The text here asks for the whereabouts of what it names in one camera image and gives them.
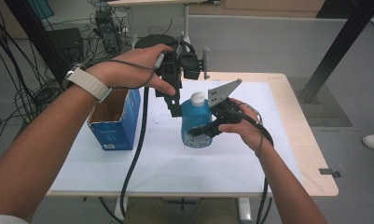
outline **right hand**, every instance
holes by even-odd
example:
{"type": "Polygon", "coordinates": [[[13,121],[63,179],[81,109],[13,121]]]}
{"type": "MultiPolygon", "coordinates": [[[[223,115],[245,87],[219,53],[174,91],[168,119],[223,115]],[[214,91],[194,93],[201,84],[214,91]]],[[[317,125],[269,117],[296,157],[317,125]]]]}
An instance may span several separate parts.
{"type": "MultiPolygon", "coordinates": [[[[241,109],[241,111],[249,116],[250,118],[254,120],[258,120],[258,117],[256,115],[256,112],[254,110],[250,109],[247,105],[244,105],[242,101],[237,99],[231,99],[238,107],[241,109]]],[[[223,133],[237,133],[240,135],[244,143],[249,146],[254,151],[258,150],[260,147],[263,147],[266,144],[269,144],[270,142],[263,137],[262,139],[262,133],[260,130],[258,130],[256,127],[254,127],[251,123],[249,123],[247,120],[242,120],[240,123],[237,124],[221,124],[218,127],[218,130],[223,133]]]]}

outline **blue spray bottle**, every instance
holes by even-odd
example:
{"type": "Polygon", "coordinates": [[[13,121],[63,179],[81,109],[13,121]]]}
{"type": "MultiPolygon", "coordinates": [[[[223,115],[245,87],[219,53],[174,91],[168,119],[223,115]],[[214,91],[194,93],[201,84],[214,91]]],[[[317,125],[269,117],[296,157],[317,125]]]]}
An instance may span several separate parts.
{"type": "Polygon", "coordinates": [[[201,134],[192,136],[187,131],[213,121],[211,110],[204,98],[204,92],[198,91],[192,94],[189,100],[181,104],[183,111],[183,122],[181,126],[181,138],[187,147],[208,147],[213,142],[213,139],[206,135],[201,134]]]}

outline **metal bracket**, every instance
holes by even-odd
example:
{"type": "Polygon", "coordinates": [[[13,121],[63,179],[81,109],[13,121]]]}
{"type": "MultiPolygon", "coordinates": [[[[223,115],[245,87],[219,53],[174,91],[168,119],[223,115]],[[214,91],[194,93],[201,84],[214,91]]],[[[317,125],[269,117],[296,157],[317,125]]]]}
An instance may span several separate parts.
{"type": "Polygon", "coordinates": [[[242,83],[241,79],[234,80],[220,87],[209,90],[208,105],[212,108],[225,101],[230,94],[242,83]]]}
{"type": "Polygon", "coordinates": [[[325,168],[321,168],[321,169],[318,169],[318,170],[320,171],[321,175],[332,175],[334,178],[341,177],[339,171],[333,171],[330,168],[326,168],[326,169],[325,168]]]}

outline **white watch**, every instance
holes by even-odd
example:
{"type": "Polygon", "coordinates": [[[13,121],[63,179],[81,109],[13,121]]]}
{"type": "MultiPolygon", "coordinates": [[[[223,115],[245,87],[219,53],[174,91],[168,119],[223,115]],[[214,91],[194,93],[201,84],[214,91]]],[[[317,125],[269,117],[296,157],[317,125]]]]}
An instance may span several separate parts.
{"type": "Polygon", "coordinates": [[[83,64],[76,64],[65,76],[69,81],[77,84],[79,87],[88,91],[101,103],[105,97],[111,92],[112,88],[108,88],[103,84],[102,81],[97,79],[97,77],[85,72],[85,66],[83,64]]]}

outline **bottle label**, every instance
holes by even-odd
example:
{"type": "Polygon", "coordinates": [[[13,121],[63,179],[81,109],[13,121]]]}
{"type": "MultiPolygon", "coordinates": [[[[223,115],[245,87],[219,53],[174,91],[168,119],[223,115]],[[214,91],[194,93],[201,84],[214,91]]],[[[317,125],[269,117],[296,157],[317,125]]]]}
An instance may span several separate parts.
{"type": "Polygon", "coordinates": [[[211,137],[206,134],[194,137],[188,132],[185,132],[184,141],[187,147],[208,147],[211,144],[211,137]]]}

